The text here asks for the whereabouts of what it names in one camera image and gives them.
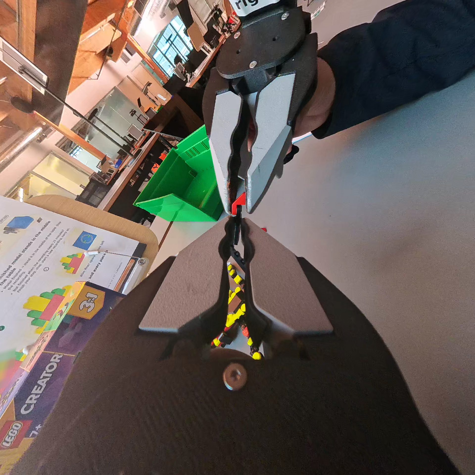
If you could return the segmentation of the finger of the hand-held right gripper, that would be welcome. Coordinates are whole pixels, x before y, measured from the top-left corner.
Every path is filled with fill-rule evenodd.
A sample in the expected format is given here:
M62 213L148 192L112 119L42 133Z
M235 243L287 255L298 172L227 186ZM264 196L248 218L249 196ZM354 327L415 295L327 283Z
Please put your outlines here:
M234 92L216 95L209 142L217 190L227 214L236 213L232 207L239 179L232 168L238 164L233 158L233 137L239 126L241 109L242 98Z
M245 173L248 214L256 210L277 175L277 169L283 167L282 161L292 139L288 114L294 80L294 73L278 76L255 94L251 109L255 136Z

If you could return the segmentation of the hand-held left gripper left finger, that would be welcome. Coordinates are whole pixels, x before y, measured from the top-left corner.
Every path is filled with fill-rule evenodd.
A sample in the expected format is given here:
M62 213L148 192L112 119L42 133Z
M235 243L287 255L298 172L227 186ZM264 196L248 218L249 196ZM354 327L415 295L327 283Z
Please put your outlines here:
M189 340L199 349L211 348L227 317L226 263L232 240L233 217L228 217L156 269L157 289L144 291L148 305L139 336L166 337L172 346Z

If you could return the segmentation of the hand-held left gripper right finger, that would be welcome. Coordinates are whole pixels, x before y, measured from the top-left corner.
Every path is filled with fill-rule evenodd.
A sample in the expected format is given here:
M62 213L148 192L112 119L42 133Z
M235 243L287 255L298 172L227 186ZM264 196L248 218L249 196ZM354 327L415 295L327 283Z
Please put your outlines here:
M242 219L241 237L252 347L272 357L283 342L332 334L333 326L297 256L249 218Z

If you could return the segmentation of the black yellow lego scorpion model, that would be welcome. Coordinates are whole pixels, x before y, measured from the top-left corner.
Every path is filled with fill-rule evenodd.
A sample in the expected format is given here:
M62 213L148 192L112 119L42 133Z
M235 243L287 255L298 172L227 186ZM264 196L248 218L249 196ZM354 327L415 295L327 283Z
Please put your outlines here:
M241 267L229 260L228 310L223 330L211 341L211 348L228 348L248 354L254 360L263 360L263 345L256 345L250 336L246 320L245 275Z

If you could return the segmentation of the black red lego claw arm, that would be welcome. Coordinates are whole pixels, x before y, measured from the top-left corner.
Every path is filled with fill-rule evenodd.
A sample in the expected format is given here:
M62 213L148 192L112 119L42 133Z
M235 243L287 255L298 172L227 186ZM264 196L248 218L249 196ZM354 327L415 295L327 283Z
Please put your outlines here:
M230 216L225 223L224 255L243 270L246 270L246 260L241 242L241 218Z

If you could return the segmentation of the person's right forearm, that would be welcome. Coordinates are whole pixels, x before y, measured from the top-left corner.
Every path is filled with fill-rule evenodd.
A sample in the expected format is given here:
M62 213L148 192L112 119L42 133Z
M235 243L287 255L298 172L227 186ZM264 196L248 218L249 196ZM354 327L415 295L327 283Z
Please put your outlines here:
M454 85L475 67L475 2L412 0L381 10L318 52L335 81L323 139Z

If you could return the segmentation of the lego set box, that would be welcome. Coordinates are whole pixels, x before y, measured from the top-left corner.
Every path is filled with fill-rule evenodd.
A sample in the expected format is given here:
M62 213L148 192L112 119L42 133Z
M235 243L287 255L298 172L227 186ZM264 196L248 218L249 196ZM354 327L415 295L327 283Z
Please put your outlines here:
M0 473L9 474L58 400L73 364L125 294L90 282L30 296L22 309L39 333L16 353L1 384Z

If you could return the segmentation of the person's right hand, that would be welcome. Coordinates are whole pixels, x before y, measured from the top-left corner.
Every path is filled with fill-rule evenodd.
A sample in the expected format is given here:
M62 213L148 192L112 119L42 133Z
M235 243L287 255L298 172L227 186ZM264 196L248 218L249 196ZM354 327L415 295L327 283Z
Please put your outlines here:
M335 98L336 81L329 64L318 56L317 87L296 119L293 138L321 127L329 118Z

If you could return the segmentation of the green plastic bin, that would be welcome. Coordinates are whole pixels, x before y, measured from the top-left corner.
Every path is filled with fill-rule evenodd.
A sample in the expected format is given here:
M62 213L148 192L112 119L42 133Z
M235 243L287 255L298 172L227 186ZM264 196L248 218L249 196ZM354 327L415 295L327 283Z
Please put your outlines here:
M134 201L170 222L216 222L223 213L203 125L171 149Z

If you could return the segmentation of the wooden instruction board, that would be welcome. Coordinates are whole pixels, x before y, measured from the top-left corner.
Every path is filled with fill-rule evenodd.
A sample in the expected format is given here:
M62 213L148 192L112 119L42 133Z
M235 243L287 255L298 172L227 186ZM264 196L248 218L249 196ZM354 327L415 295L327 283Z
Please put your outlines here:
M128 293L129 275L140 272L137 261L154 260L158 242L148 229L123 218L106 229L117 216L102 212L97 222L86 222L95 209L84 207L74 219L1 197L1 362L21 361L49 329L53 294L77 281Z

